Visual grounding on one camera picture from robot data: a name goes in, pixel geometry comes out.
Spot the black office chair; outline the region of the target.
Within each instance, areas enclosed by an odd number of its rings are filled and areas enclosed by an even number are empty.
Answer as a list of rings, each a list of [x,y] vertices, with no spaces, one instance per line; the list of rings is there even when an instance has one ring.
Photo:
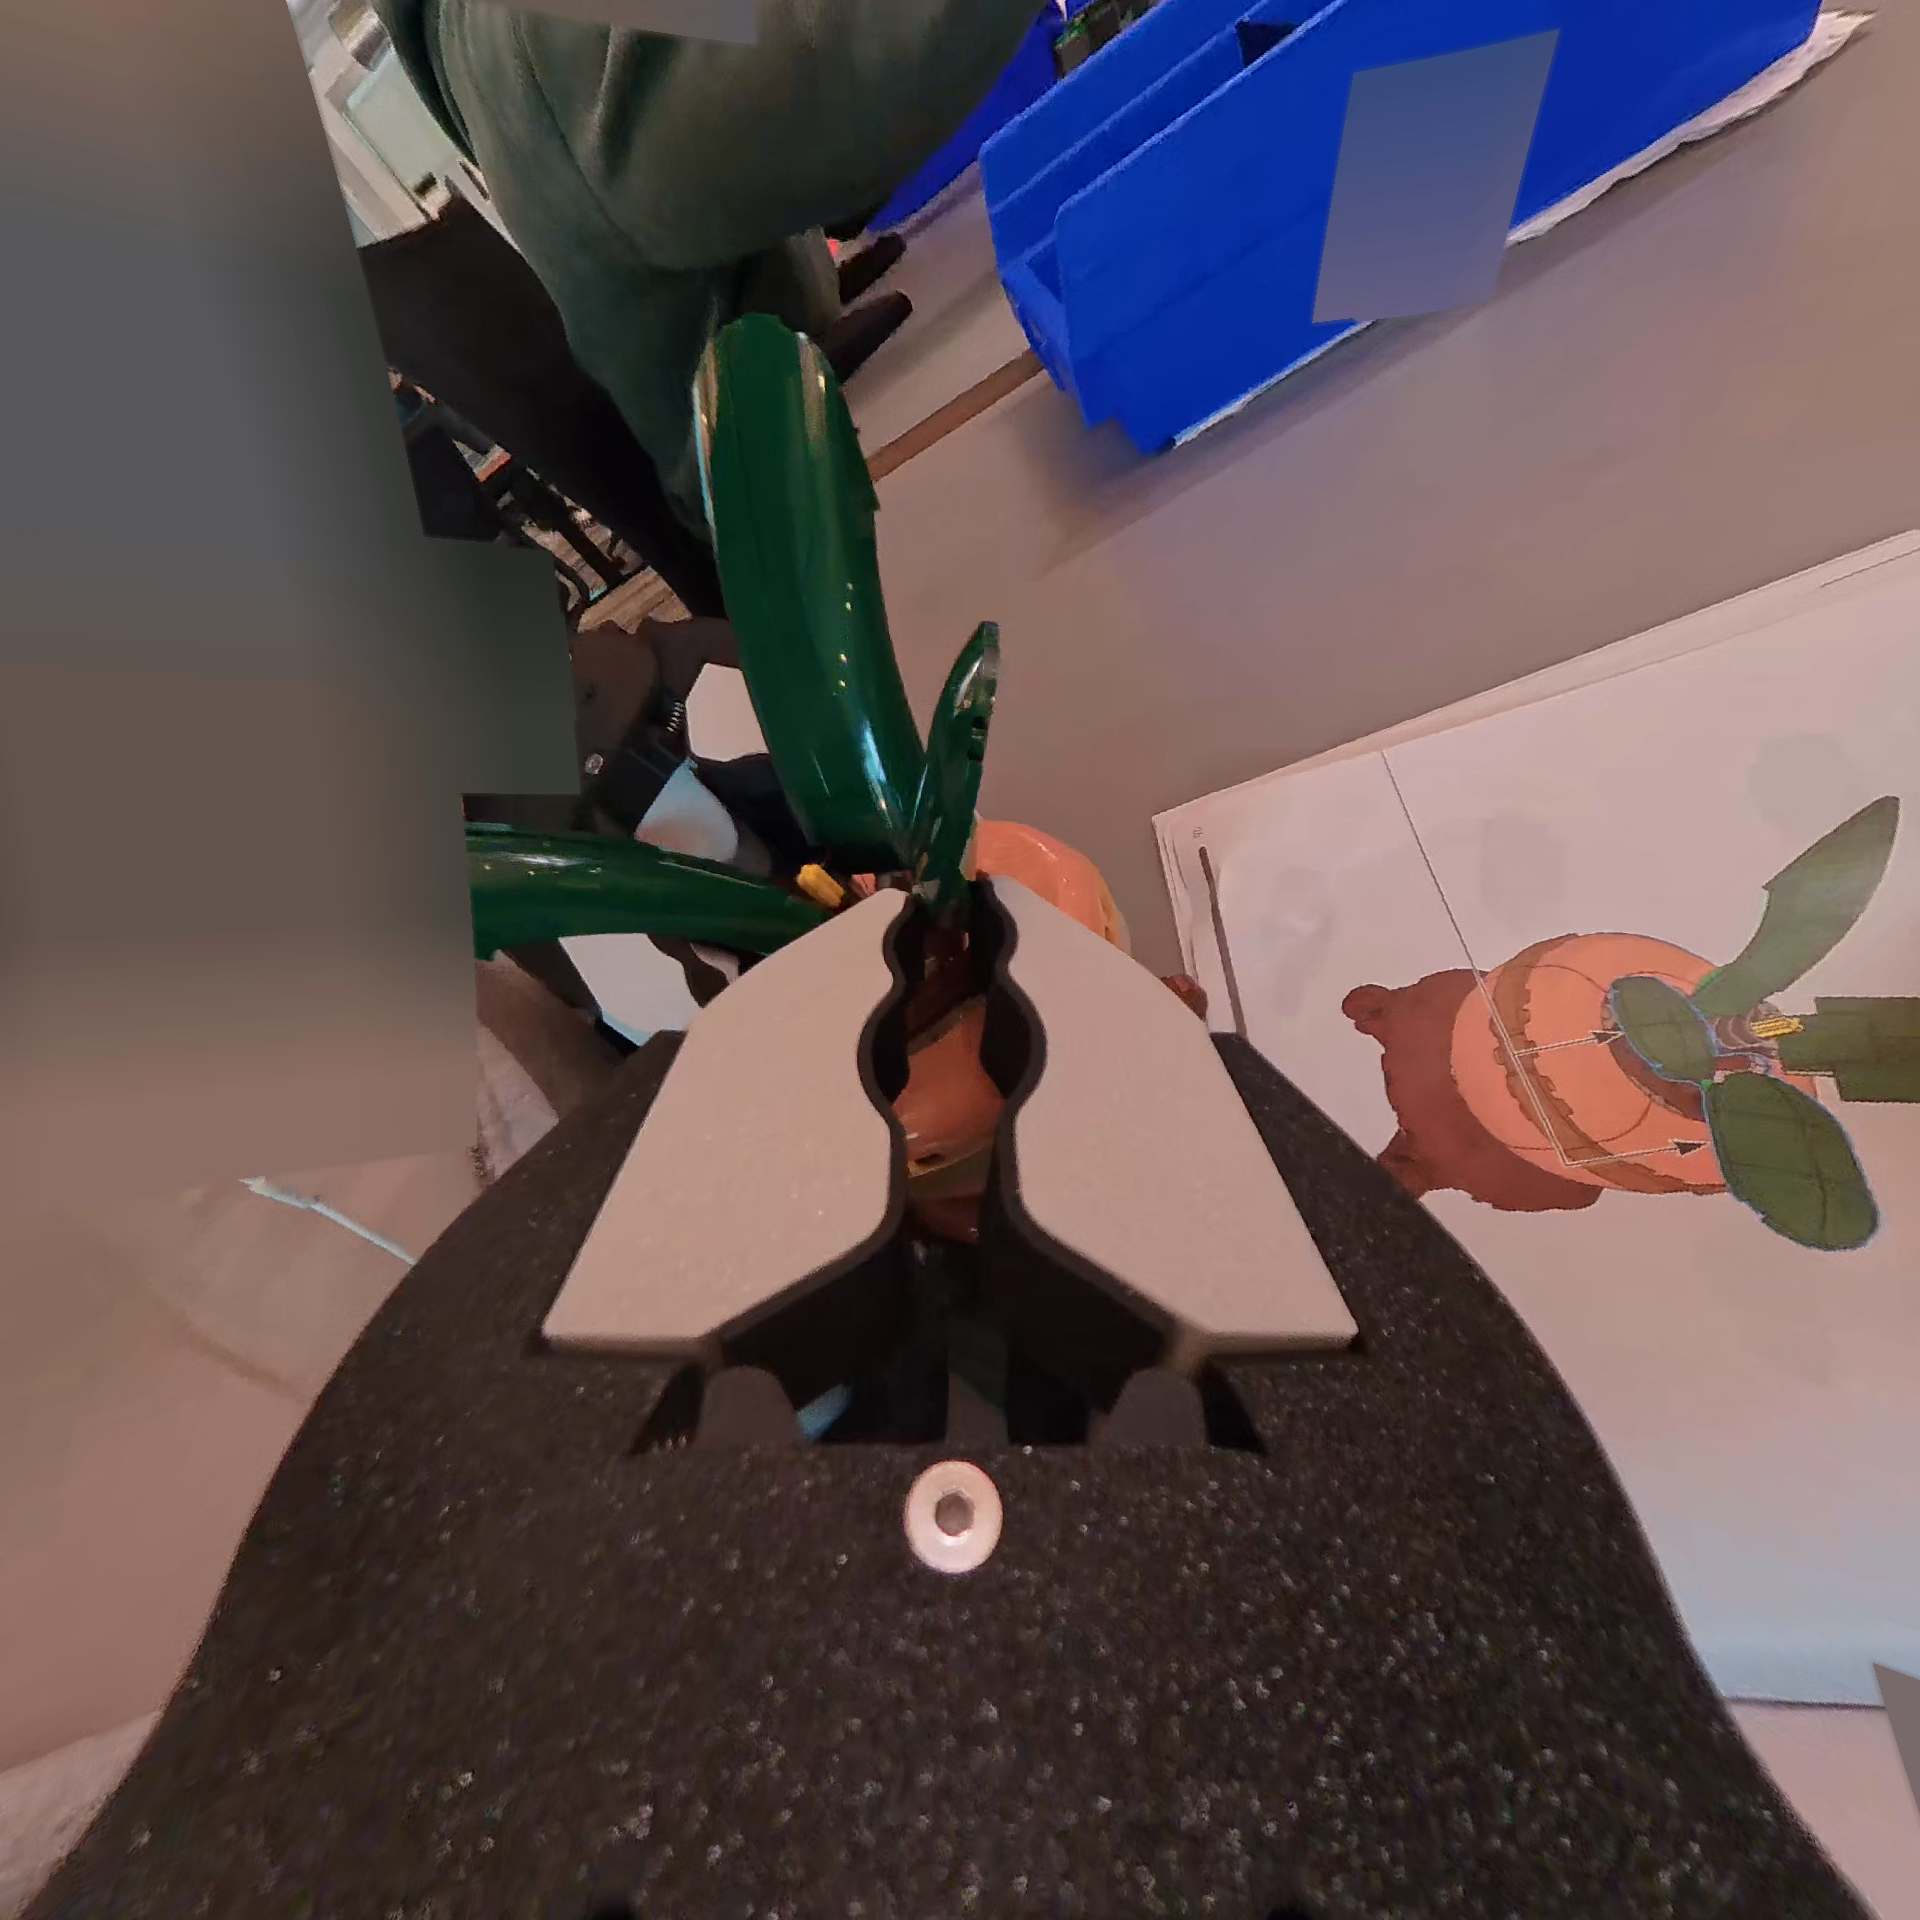
[[[467,200],[362,248],[396,372],[436,396],[584,506],[697,618],[721,618],[713,554],[682,522],[614,397],[574,361],[558,309]]]

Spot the long dark green toy leaf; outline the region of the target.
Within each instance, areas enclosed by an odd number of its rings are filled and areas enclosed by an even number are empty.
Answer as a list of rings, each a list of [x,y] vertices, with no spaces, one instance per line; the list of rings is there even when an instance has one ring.
[[[902,873],[924,746],[841,385],[812,339],[748,315],[704,350],[692,405],[728,621],[785,798],[830,865]]]
[[[833,917],[770,881],[636,838],[470,822],[465,844],[481,963],[516,946],[614,932],[762,955]]]

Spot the grey desk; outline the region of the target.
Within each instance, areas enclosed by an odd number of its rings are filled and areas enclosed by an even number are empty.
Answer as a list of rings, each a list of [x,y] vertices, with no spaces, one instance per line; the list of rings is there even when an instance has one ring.
[[[974,618],[991,795],[1172,952],[1148,819],[1802,572],[1915,550],[1915,5],[1516,245],[1496,296],[1136,454],[1044,374],[876,449],[924,702]]]

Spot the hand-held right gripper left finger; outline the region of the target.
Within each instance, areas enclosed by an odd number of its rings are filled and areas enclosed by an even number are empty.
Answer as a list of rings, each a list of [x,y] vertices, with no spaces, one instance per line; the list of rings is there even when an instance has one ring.
[[[886,1355],[907,1314],[899,930],[876,896],[690,1025],[544,1318],[558,1350]]]

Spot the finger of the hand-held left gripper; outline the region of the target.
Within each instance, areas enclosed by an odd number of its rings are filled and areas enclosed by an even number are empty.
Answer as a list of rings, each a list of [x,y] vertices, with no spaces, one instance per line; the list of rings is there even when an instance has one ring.
[[[692,681],[688,754],[699,761],[740,761],[766,754],[750,686],[737,668],[704,664]]]
[[[578,972],[600,1022],[631,1045],[682,1034],[738,977],[738,957],[690,946],[665,952],[638,932],[577,934],[561,941]]]

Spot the white paper sheet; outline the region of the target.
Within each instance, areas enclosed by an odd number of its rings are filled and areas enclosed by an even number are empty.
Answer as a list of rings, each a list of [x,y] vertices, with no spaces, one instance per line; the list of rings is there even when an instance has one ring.
[[[1771,106],[1841,5],[1330,5],[1171,132],[1171,299],[1128,433],[1195,440],[1355,331],[1487,302],[1505,253]]]

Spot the blue plastic bin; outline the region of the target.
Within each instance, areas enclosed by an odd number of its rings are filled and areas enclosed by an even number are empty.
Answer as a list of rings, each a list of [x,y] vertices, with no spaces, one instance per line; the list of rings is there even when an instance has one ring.
[[[1056,81],[1136,22],[1155,2],[1044,2],[1017,54],[994,86],[943,149],[907,179],[870,220],[886,233],[916,217],[943,196],[1004,125],[1034,106]]]
[[[1001,288],[1089,426],[1185,441],[1812,48],[1812,2],[1155,5],[980,156]]]

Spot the building instruction booklet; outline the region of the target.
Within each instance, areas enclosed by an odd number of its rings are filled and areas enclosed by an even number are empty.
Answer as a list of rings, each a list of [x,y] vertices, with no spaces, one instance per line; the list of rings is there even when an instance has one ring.
[[[1190,972],[1574,1386],[1722,1694],[1915,1674],[1915,534],[1159,817]]]

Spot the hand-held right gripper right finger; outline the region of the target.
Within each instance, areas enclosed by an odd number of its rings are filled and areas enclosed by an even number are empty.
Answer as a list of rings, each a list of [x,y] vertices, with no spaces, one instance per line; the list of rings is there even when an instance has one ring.
[[[978,885],[980,1064],[1004,1097],[978,1275],[1050,1370],[1340,1353],[1326,1260],[1206,1022],[1017,881]]]

